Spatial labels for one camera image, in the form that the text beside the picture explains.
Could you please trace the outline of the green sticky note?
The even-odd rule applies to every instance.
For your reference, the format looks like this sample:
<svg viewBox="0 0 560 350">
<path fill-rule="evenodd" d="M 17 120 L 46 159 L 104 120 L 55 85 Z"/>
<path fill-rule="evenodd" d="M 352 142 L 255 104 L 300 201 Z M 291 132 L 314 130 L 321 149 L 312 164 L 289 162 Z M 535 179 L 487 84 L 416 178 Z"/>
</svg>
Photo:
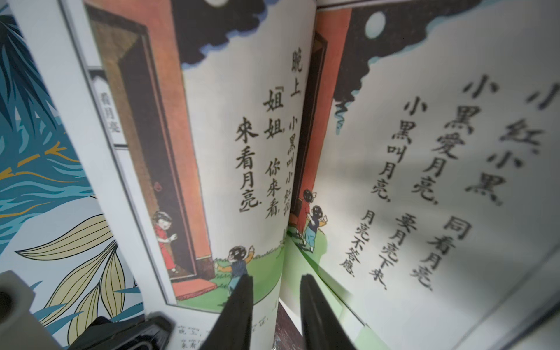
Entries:
<svg viewBox="0 0 560 350">
<path fill-rule="evenodd" d="M 298 333 L 303 335 L 300 282 L 310 275 L 318 284 L 328 306 L 356 349 L 388 349 L 368 321 L 372 313 L 354 294 L 318 265 L 307 251 L 303 251 L 294 227 L 289 227 L 284 241 L 284 265 L 279 300 Z"/>
</svg>

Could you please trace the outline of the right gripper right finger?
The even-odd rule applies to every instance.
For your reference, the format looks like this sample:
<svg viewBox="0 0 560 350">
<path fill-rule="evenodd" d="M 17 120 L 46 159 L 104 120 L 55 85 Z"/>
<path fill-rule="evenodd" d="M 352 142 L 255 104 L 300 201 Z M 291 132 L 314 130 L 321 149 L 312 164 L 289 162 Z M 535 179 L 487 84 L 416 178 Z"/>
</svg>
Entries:
<svg viewBox="0 0 560 350">
<path fill-rule="evenodd" d="M 350 349 L 349 337 L 310 274 L 300 280 L 300 314 L 305 349 Z"/>
</svg>

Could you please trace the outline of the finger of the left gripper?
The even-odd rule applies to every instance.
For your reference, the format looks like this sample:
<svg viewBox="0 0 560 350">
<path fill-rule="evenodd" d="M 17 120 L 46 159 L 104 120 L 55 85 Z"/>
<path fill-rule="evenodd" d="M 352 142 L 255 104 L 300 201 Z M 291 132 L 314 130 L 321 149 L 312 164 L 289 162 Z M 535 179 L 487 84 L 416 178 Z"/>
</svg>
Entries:
<svg viewBox="0 0 560 350">
<path fill-rule="evenodd" d="M 165 349 L 175 324 L 162 315 L 137 316 L 122 322 L 96 318 L 69 350 Z"/>
</svg>

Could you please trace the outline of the green cover picture book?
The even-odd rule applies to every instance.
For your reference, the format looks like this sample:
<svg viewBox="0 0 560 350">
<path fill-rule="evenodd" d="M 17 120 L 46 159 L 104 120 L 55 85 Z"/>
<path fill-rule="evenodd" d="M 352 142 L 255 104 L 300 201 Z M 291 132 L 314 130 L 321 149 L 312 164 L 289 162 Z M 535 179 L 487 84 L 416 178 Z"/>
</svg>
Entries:
<svg viewBox="0 0 560 350">
<path fill-rule="evenodd" d="M 388 349 L 559 348 L 558 1 L 3 1 L 1 269 L 199 349 L 293 227 Z"/>
</svg>

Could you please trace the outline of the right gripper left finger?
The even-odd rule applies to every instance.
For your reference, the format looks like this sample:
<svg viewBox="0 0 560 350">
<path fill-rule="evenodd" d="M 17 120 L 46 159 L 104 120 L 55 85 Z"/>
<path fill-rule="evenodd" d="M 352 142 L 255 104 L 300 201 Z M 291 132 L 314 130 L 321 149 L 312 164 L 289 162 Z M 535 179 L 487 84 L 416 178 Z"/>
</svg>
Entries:
<svg viewBox="0 0 560 350">
<path fill-rule="evenodd" d="M 249 350 L 252 338 L 253 278 L 245 275 L 200 350 Z"/>
</svg>

